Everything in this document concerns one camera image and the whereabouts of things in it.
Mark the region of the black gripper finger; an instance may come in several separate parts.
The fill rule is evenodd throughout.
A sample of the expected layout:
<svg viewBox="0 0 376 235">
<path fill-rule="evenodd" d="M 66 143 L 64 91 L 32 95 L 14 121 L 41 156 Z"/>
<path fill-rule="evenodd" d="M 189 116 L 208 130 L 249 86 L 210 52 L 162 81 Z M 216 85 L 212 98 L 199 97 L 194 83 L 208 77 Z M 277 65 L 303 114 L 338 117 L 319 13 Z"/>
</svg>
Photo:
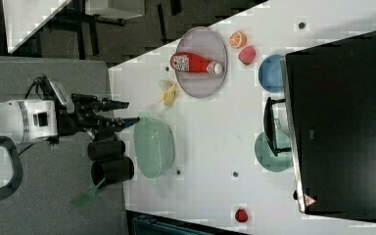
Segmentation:
<svg viewBox="0 0 376 235">
<path fill-rule="evenodd" d="M 98 119 L 97 130 L 101 131 L 113 131 L 113 132 L 121 132 L 122 130 L 136 124 L 140 120 L 139 117 L 129 117 L 129 118 L 108 118 L 108 117 L 100 117 Z"/>
<path fill-rule="evenodd" d="M 98 108 L 102 112 L 107 112 L 112 110 L 127 109 L 128 106 L 128 102 L 105 99 L 99 102 Z"/>
</svg>

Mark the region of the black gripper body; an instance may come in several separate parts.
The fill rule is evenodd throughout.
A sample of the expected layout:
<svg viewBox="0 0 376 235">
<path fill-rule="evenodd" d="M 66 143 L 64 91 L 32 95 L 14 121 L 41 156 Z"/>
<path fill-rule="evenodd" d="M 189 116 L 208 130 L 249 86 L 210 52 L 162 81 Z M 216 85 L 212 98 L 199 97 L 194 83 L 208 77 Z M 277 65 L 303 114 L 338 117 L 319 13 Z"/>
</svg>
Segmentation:
<svg viewBox="0 0 376 235">
<path fill-rule="evenodd" d="M 59 136 L 70 136 L 87 132 L 97 126 L 96 112 L 100 102 L 94 95 L 71 94 L 63 105 L 57 104 L 57 130 Z"/>
</svg>

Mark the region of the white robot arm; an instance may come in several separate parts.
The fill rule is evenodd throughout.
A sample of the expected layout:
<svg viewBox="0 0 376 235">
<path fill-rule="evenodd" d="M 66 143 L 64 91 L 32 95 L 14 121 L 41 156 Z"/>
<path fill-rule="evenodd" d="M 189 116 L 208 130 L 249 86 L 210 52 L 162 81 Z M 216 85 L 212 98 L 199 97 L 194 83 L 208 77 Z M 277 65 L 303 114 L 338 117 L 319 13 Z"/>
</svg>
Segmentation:
<svg viewBox="0 0 376 235">
<path fill-rule="evenodd" d="M 0 103 L 0 148 L 9 154 L 12 175 L 0 186 L 0 201 L 21 186 L 24 170 L 17 147 L 24 143 L 56 141 L 61 136 L 86 132 L 91 137 L 120 132 L 137 123 L 137 117 L 103 117 L 102 112 L 126 109 L 127 102 L 74 94 L 69 98 L 10 100 Z"/>
</svg>

